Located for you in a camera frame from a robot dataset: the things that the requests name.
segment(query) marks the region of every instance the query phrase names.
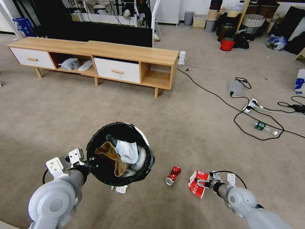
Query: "white pole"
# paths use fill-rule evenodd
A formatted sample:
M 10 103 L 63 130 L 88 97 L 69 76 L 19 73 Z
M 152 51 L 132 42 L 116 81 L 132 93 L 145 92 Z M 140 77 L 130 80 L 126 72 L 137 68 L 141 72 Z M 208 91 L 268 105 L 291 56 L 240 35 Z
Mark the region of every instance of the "white pole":
M 155 34 L 155 21 L 156 21 L 156 15 L 159 8 L 159 5 L 162 0 L 157 0 L 155 3 L 155 6 L 152 11 L 152 47 L 153 47 L 153 35 Z
M 19 40 L 22 40 L 22 36 L 20 34 L 20 32 L 18 31 L 17 27 L 15 26 L 15 24 L 13 23 L 12 19 L 9 17 L 9 15 L 7 14 L 7 12 L 5 11 L 5 9 L 3 8 L 2 4 L 0 3 L 0 13 L 3 15 L 4 19 L 6 20 L 6 22 L 9 24 L 9 26 L 12 28 L 12 30 L 14 31 L 15 35 L 17 36 L 17 38 Z
M 79 20 L 80 20 L 81 22 L 83 22 L 84 19 L 83 19 L 82 13 L 81 13 L 80 10 L 79 10 L 79 5 L 78 5 L 78 3 L 77 3 L 76 0 L 74 0 L 74 2 L 75 2 L 75 6 L 76 6 L 76 9 L 77 9 L 78 16 L 79 16 Z

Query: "drawer handle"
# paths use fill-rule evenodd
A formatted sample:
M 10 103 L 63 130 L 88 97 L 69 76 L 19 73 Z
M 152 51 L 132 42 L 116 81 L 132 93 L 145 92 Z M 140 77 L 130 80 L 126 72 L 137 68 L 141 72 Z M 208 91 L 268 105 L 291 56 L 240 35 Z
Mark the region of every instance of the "drawer handle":
M 32 61 L 38 61 L 37 58 L 32 58 L 32 57 L 28 57 L 28 60 L 32 60 Z
M 115 73 L 123 74 L 123 71 L 116 70 L 116 69 L 113 69 L 113 68 L 111 69 L 111 71 L 112 71 L 112 72 L 115 72 Z

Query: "open shelf compartment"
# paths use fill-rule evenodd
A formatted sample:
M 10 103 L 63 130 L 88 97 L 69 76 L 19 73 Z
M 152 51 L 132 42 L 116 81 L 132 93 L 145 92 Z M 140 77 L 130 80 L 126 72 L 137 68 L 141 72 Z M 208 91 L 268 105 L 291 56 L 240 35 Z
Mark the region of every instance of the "open shelf compartment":
M 171 66 L 140 62 L 141 85 L 169 90 Z
M 59 65 L 59 64 L 61 64 L 62 62 L 64 62 L 65 60 L 67 60 L 69 58 L 77 58 L 80 61 L 80 63 L 83 64 L 87 60 L 92 59 L 91 56 L 72 55 L 72 54 L 57 53 L 57 52 L 49 52 L 49 55 L 50 55 L 57 71 L 79 73 L 81 75 L 89 75 L 89 76 L 97 75 L 96 70 L 95 70 L 93 65 L 91 66 L 91 68 L 89 68 L 86 71 L 79 71 L 78 68 L 73 69 L 73 70 L 66 70 L 66 69 L 61 68 L 60 65 Z

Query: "red soda can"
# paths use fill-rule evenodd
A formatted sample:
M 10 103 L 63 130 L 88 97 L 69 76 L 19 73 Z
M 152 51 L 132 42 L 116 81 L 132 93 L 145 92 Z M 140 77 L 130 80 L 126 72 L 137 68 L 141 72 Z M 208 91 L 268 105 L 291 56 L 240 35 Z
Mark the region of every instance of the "red soda can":
M 181 173 L 181 169 L 177 166 L 174 166 L 171 174 L 165 178 L 165 183 L 168 186 L 172 186 L 175 183 L 176 177 L 179 175 L 179 173 Z

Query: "green bottle label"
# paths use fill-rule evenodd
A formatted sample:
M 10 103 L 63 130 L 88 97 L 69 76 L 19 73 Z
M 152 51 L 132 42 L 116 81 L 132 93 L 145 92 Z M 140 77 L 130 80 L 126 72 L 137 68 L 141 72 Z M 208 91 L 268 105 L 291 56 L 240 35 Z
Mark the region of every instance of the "green bottle label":
M 266 124 L 263 122 L 257 122 L 255 128 L 258 130 L 263 130 L 266 127 Z

